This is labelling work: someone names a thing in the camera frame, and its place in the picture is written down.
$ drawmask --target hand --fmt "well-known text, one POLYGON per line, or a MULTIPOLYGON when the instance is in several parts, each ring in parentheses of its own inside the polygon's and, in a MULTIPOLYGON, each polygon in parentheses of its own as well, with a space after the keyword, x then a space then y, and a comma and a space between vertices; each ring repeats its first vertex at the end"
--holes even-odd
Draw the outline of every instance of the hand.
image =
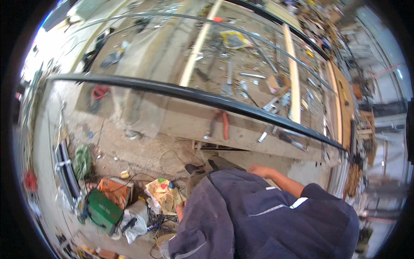
POLYGON ((271 170, 273 170, 273 169, 269 168, 269 167, 266 167, 264 165, 253 164, 253 165, 250 166, 250 168, 247 170, 247 172, 249 172, 251 174, 258 175, 261 178, 269 178, 271 170))
POLYGON ((178 222, 181 222, 184 216, 184 207, 186 206, 187 201, 183 201, 182 203, 178 204, 176 207, 178 222))

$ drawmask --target green welding machine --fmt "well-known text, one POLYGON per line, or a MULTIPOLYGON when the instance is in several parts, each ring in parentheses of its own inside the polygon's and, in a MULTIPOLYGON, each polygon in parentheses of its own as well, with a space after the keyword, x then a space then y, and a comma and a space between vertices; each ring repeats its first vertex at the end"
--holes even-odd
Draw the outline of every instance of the green welding machine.
POLYGON ((89 192, 86 198, 86 211, 88 218, 109 236, 115 232, 124 213, 97 189, 89 192))

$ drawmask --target black profile bar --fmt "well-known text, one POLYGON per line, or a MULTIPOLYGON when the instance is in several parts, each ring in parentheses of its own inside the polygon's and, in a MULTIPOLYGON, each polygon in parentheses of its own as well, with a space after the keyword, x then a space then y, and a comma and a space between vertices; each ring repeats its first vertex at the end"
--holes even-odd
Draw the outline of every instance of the black profile bar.
POLYGON ((255 5, 255 4, 252 4, 250 2, 243 1, 243 0, 225 0, 225 1, 234 3, 234 4, 239 5, 239 6, 243 6, 247 9, 250 9, 250 10, 254 11, 257 15, 259 15, 263 18, 266 18, 267 20, 270 20, 272 22, 276 22, 280 25, 287 24, 290 28, 290 31, 293 34, 295 34, 297 37, 302 39, 306 44, 311 46, 311 48, 313 48, 314 51, 318 52, 318 54, 321 55, 325 60, 327 60, 327 61, 329 60, 328 55, 322 49, 320 49, 313 41, 311 41, 305 34, 300 32, 299 30, 297 30, 295 27, 293 27, 289 23, 287 23, 284 20, 280 19, 276 15, 270 13, 266 9, 261 8, 259 5, 255 5))
POLYGON ((115 85, 144 92, 162 94, 169 97, 196 102, 199 104, 205 104, 207 106, 234 112, 246 117, 250 117, 253 119, 257 119, 259 121, 267 122, 285 129, 289 129, 291 131, 295 131, 310 138, 314 138, 321 142, 332 145, 341 150, 345 150, 344 147, 335 140, 328 138, 323 134, 320 134, 314 130, 311 130, 310 128, 302 126, 289 119, 272 114, 263 109, 253 107, 251 105, 244 104, 242 102, 238 102, 220 95, 208 93, 202 90, 133 77, 123 77, 116 75, 97 75, 90 73, 55 74, 48 76, 48 80, 65 80, 77 82, 90 82, 104 85, 115 85))

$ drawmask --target bright light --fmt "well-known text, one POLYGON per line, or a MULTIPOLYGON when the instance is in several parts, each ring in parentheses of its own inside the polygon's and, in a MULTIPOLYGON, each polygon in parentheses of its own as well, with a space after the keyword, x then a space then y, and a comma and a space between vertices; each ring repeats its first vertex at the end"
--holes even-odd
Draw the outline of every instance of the bright light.
POLYGON ((397 69, 397 73, 398 73, 398 76, 402 79, 402 74, 401 74, 401 71, 399 69, 397 69))

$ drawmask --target forearm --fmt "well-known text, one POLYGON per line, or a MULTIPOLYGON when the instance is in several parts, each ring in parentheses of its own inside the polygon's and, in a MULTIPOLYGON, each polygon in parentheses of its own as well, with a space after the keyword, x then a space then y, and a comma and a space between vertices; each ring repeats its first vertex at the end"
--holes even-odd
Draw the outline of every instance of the forearm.
POLYGON ((303 184, 282 175, 275 169, 267 168, 266 170, 267 178, 271 179, 282 191, 288 191, 295 197, 300 198, 301 193, 305 188, 303 184))

